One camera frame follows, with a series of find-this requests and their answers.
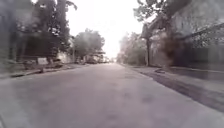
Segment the road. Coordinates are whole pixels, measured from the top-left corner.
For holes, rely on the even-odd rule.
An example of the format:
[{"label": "road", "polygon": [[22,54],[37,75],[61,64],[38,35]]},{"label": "road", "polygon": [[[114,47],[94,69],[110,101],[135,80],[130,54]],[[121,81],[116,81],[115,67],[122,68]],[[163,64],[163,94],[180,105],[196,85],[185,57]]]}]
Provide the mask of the road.
[{"label": "road", "polygon": [[223,113],[118,64],[2,80],[0,114],[7,128],[224,127]]}]

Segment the tree canopy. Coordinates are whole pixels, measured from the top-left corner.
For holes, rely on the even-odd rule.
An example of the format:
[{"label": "tree canopy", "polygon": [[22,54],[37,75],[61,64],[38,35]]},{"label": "tree canopy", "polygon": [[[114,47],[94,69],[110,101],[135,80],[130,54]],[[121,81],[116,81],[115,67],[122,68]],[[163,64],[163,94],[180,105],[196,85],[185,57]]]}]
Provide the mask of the tree canopy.
[{"label": "tree canopy", "polygon": [[139,34],[132,33],[126,35],[120,41],[120,53],[118,54],[118,62],[145,65],[146,46],[145,42],[141,40]]},{"label": "tree canopy", "polygon": [[81,58],[88,54],[101,52],[104,42],[104,38],[98,31],[90,29],[80,32],[72,41],[76,56]]},{"label": "tree canopy", "polygon": [[34,4],[35,23],[29,26],[32,34],[26,35],[25,54],[29,56],[56,56],[59,51],[67,52],[69,28],[65,13],[68,6],[77,6],[65,0],[38,0]]},{"label": "tree canopy", "polygon": [[138,21],[144,21],[152,15],[159,14],[164,11],[166,0],[137,0],[139,7],[134,8],[134,15]]}]

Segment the sidewalk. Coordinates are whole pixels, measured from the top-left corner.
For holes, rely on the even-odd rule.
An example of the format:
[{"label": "sidewalk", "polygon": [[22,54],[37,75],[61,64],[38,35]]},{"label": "sidewalk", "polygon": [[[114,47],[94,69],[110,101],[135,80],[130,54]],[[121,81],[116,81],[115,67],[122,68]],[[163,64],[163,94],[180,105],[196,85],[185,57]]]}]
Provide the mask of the sidewalk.
[{"label": "sidewalk", "polygon": [[[44,69],[43,73],[69,70],[69,69],[81,68],[81,67],[86,67],[86,66],[88,66],[88,65],[66,64],[62,68]],[[3,73],[3,74],[0,74],[0,79],[22,77],[22,76],[27,76],[27,75],[32,75],[32,74],[41,74],[41,72],[39,69],[35,69],[35,70],[24,70],[24,71],[19,71],[19,72],[14,72],[14,73]]]},{"label": "sidewalk", "polygon": [[224,112],[224,82],[198,79],[173,73],[156,73],[158,68],[132,67],[134,71],[152,77],[155,81],[192,99]]}]

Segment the tree trunk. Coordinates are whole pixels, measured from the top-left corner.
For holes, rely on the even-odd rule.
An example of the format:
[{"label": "tree trunk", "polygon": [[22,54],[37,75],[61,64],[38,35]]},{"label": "tree trunk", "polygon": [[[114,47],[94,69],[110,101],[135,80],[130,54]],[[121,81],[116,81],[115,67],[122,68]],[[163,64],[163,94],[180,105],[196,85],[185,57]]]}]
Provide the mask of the tree trunk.
[{"label": "tree trunk", "polygon": [[150,66],[150,46],[151,46],[151,42],[149,39],[146,40],[146,46],[147,46],[147,66]]}]

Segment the overcast sky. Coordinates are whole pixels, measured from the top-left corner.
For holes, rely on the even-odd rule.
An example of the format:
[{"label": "overcast sky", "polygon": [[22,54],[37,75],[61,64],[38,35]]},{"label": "overcast sky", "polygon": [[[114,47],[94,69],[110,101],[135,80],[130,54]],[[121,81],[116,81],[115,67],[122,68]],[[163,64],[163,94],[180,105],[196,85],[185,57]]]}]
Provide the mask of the overcast sky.
[{"label": "overcast sky", "polygon": [[133,16],[136,0],[72,0],[77,6],[69,8],[70,33],[76,35],[86,28],[97,30],[105,38],[107,56],[115,57],[119,52],[119,40],[130,32],[140,33],[141,23]]}]

